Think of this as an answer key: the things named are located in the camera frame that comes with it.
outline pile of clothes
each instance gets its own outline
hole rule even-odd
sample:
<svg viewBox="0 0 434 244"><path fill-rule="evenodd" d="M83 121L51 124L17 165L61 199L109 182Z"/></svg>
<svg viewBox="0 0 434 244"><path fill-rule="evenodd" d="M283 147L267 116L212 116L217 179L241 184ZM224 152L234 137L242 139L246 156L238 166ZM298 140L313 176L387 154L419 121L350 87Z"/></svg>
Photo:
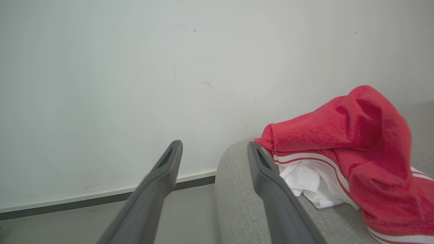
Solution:
<svg viewBox="0 0 434 244"><path fill-rule="evenodd" d="M357 87L270 124L255 141L294 195L303 193L317 208L361 209L381 243L434 243L434 181L411 167L407 122L374 88Z"/></svg>

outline white baseboard trim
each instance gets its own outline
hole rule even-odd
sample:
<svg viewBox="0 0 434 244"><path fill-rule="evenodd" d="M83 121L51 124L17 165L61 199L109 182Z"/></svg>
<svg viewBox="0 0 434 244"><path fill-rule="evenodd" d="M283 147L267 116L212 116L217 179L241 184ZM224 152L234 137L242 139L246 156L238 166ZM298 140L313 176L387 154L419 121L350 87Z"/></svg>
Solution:
<svg viewBox="0 0 434 244"><path fill-rule="evenodd" d="M203 172L189 174L189 175L181 175L176 178L176 183L215 176L216 171L217 171L216 169L213 169L213 170L203 171ZM18 210L47 207L47 206L70 203L75 201L84 201L84 200L89 200L94 198L103 198L103 197L108 197L108 196L113 196L118 194L129 193L129 192L133 192L137 188L137 186L138 185L130 185L130 186L119 187L110 190L94 191L86 194L68 196L63 198L55 198L55 199L50 199L45 201L31 202L31 203L27 203L19 206L13 206L13 207L0 208L0 214L6 212L18 211Z"/></svg>

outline floor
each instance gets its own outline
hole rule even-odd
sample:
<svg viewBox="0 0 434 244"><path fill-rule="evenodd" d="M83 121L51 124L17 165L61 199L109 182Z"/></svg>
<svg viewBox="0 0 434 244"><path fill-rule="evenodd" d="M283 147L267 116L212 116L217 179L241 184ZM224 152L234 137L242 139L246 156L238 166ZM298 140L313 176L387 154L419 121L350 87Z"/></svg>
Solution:
<svg viewBox="0 0 434 244"><path fill-rule="evenodd" d="M0 244L94 244L125 201L0 221ZM221 244L214 184L165 199L156 244Z"/></svg>

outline sofa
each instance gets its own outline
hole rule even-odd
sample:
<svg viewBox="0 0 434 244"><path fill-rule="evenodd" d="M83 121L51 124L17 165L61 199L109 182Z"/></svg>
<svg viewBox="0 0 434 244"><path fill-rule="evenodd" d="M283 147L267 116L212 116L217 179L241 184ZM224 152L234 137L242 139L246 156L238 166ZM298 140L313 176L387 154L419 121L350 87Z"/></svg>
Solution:
<svg viewBox="0 0 434 244"><path fill-rule="evenodd" d="M399 109L412 133L411 165L434 178L434 101ZM225 244L270 244L262 199L253 190L247 160L250 137L223 154L215 178L217 214ZM349 204L317 209L303 195L301 205L329 244L377 244L362 218Z"/></svg>

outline white wall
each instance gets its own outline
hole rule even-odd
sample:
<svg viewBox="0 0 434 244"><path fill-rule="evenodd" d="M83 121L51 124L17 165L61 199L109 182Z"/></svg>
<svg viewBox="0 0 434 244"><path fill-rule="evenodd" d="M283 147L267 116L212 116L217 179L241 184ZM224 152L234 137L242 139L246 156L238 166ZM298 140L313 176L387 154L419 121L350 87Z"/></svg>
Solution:
<svg viewBox="0 0 434 244"><path fill-rule="evenodd" d="M434 99L434 1L0 2L0 208L180 175L358 85Z"/></svg>

